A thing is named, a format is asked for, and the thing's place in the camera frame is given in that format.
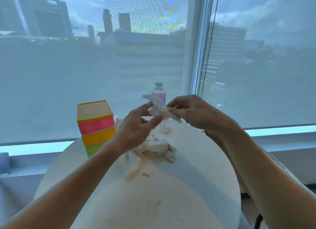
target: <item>left hand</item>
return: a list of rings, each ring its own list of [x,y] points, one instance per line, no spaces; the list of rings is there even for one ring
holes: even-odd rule
[[[115,132],[112,140],[120,145],[122,154],[142,144],[150,132],[161,123],[163,119],[161,115],[154,116],[150,121],[142,118],[142,116],[150,116],[148,109],[152,106],[151,101],[132,110]]]

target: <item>sky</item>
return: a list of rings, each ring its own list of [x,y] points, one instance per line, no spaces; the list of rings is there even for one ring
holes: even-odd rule
[[[110,9],[113,27],[118,13],[131,14],[132,31],[163,33],[186,27],[189,0],[64,0],[76,36],[87,36],[87,24],[103,30],[102,10]],[[316,44],[316,0],[218,0],[215,21],[247,28],[246,39],[270,44]],[[213,1],[212,19],[217,0]]]

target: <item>plastic bottle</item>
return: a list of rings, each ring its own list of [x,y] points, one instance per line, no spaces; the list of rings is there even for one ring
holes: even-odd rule
[[[152,92],[152,95],[157,97],[158,99],[162,100],[163,103],[166,104],[166,93],[164,89],[162,88],[162,83],[155,83],[155,89]]]

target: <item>hand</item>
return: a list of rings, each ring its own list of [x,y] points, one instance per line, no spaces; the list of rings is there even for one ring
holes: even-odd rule
[[[115,132],[112,139],[120,145],[122,154],[142,144],[149,133],[161,123],[163,119],[161,115],[153,117],[150,121],[142,118],[142,116],[150,116],[148,109],[152,106],[151,101],[132,110]]]
[[[180,96],[168,103],[169,111],[183,118],[191,126],[220,135],[238,124],[220,110],[212,107],[197,95]]]

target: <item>sticky notes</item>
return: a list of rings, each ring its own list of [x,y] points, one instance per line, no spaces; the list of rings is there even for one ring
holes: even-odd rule
[[[115,133],[113,112],[106,100],[78,104],[77,123],[89,157]]]

